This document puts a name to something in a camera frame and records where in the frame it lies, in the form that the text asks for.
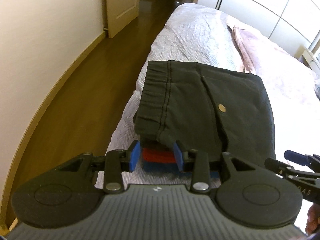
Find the hand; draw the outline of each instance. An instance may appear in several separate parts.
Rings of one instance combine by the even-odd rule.
[[[308,211],[306,233],[310,235],[320,224],[320,206],[313,204]]]

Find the gold button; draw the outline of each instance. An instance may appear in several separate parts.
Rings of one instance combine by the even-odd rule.
[[[226,112],[226,108],[224,107],[224,105],[219,104],[218,107],[219,107],[221,112],[224,112],[224,113]]]

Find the red cloth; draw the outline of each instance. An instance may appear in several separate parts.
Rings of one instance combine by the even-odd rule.
[[[142,157],[146,162],[154,163],[176,163],[173,152],[157,151],[153,149],[142,149]]]

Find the baseboard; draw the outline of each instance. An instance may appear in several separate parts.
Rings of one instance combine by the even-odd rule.
[[[7,175],[6,183],[4,185],[4,192],[2,195],[1,203],[0,203],[0,234],[8,232],[8,228],[5,224],[5,217],[7,212],[7,206],[9,202],[9,196],[14,180],[14,176],[17,172],[20,160],[22,155],[28,145],[28,142],[36,129],[40,119],[44,115],[44,112],[47,110],[48,106],[65,84],[67,79],[71,76],[74,70],[80,65],[80,63],[90,54],[91,51],[105,38],[105,32],[101,33],[81,54],[80,56],[71,64],[71,66],[64,72],[64,74],[60,77],[54,87],[51,89],[47,97],[42,102],[41,106],[39,107],[38,111],[34,115],[33,119],[31,120],[27,130],[25,131],[23,138],[19,144],[19,147],[15,153],[13,161],[11,163],[11,167],[9,173]]]

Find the metal screw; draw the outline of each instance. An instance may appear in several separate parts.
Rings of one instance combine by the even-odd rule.
[[[157,186],[157,187],[154,187],[154,188],[153,188],[153,190],[154,190],[154,191],[156,191],[156,192],[159,192],[159,191],[161,191],[161,190],[162,190],[162,188],[161,188],[161,187],[159,187],[159,186]]]
[[[106,185],[106,189],[110,191],[117,191],[121,189],[121,185],[117,182],[110,182]]]
[[[204,182],[197,182],[197,183],[193,184],[192,186],[193,186],[193,188],[195,190],[199,190],[199,191],[200,190],[204,191],[204,190],[207,190],[209,188],[209,185],[204,183]]]

